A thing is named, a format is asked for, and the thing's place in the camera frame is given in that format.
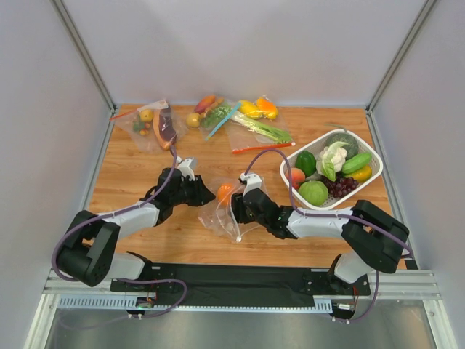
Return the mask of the fake cabbage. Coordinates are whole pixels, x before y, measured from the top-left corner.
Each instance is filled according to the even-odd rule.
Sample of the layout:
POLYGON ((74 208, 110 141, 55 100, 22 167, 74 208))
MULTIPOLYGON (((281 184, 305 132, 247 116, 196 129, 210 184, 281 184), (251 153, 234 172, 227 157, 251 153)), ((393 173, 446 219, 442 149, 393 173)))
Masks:
POLYGON ((316 169, 319 175, 322 175, 330 181, 336 180, 336 173, 340 172, 347 157, 347 150, 344 146, 349 143, 336 141, 325 147, 318 155, 316 169))

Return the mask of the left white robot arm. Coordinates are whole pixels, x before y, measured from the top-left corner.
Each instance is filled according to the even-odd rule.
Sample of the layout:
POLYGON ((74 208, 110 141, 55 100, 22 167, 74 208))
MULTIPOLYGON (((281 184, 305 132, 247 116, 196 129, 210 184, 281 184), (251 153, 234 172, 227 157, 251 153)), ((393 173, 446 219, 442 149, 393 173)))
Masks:
POLYGON ((52 253, 52 267, 66 281, 93 287, 106 279, 145 280, 150 261, 116 252, 118 240, 165 222, 179 205, 204 206, 215 199, 199 174, 165 168, 157 185, 136 204, 114 212, 80 211, 52 253))

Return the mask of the clear white-zip bag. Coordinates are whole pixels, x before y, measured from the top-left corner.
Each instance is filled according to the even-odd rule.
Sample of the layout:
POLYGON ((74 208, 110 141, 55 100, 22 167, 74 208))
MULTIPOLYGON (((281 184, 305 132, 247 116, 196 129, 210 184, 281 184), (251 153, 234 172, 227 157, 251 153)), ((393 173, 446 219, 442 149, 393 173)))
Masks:
POLYGON ((244 185, 239 180, 227 177, 214 177, 209 180, 206 187, 215 194, 216 198, 205 206, 200 208, 198 219, 202 225, 211 230, 218 236, 224 236, 229 240, 239 243, 245 234, 260 227, 256 222, 249 224, 237 223, 232 211, 232 205, 222 206, 217 201, 217 190, 221 184, 233 183, 235 185, 235 193, 243 193, 244 185))

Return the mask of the green fake bitter gourd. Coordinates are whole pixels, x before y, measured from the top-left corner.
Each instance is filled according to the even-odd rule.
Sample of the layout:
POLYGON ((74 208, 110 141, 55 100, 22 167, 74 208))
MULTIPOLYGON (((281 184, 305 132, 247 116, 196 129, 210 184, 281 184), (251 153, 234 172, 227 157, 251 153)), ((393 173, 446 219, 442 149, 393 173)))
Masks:
POLYGON ((345 175, 351 174, 369 164, 371 158, 372 155, 369 152, 359 153, 344 162, 341 172, 345 175))

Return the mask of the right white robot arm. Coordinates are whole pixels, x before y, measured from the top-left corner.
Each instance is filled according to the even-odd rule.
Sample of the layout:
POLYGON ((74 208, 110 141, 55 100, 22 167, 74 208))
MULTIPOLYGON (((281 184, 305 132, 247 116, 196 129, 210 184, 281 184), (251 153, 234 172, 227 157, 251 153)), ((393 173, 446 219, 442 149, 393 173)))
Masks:
POLYGON ((232 195, 230 203, 237 222, 255 222, 276 238, 317 236, 346 241, 351 251, 336 257, 331 266, 331 277, 340 283, 353 284, 372 271, 393 274, 399 261, 412 254, 406 226, 366 200, 350 208, 319 212, 279 206, 255 188, 232 195))

